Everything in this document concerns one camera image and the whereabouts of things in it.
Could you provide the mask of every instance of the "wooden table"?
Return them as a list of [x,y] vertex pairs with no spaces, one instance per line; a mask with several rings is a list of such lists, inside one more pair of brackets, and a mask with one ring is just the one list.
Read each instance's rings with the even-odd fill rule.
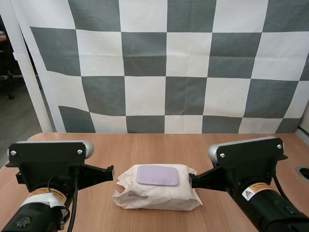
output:
[[[41,133],[29,140],[90,140],[95,153],[86,163],[115,166],[114,181],[79,191],[75,232],[254,232],[257,230],[225,192],[197,189],[204,205],[188,212],[123,209],[112,195],[115,189],[122,189],[116,186],[117,177],[134,164],[182,163],[202,173],[212,168],[210,145],[265,136],[270,135]],[[296,166],[309,166],[309,147],[294,134],[275,136],[283,139],[289,157],[277,165],[281,186],[292,203],[309,215],[309,183],[295,171]],[[26,186],[17,183],[16,173],[16,168],[0,170],[0,230],[28,196]]]

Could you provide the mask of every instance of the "white tape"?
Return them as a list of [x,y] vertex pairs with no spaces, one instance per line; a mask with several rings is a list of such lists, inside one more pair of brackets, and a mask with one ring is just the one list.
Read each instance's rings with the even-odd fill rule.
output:
[[[21,204],[20,207],[22,207],[23,205],[29,204],[29,203],[43,203],[43,204],[49,205],[51,208],[54,208],[56,206],[65,207],[65,205],[61,202],[61,200],[52,192],[31,196],[27,198]],[[62,216],[64,217],[67,213],[67,210],[62,209],[61,212],[62,212]]]

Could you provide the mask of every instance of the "checkerboard backdrop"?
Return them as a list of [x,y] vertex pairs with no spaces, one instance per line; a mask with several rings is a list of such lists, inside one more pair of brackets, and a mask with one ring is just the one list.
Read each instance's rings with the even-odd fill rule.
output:
[[58,131],[294,132],[308,102],[309,0],[12,1]]

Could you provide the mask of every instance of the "wet wipes package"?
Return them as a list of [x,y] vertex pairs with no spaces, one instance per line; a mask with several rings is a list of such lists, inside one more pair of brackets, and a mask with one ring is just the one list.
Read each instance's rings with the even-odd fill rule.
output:
[[202,204],[189,184],[189,173],[197,172],[182,164],[134,165],[118,177],[116,205],[124,209],[192,210]]

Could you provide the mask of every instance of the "screw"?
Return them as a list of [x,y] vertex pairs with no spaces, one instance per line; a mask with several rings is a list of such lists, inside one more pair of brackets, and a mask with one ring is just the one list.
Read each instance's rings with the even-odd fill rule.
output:
[[61,221],[61,222],[60,222],[60,230],[63,230],[63,229],[64,229],[64,225],[65,225],[64,221]]

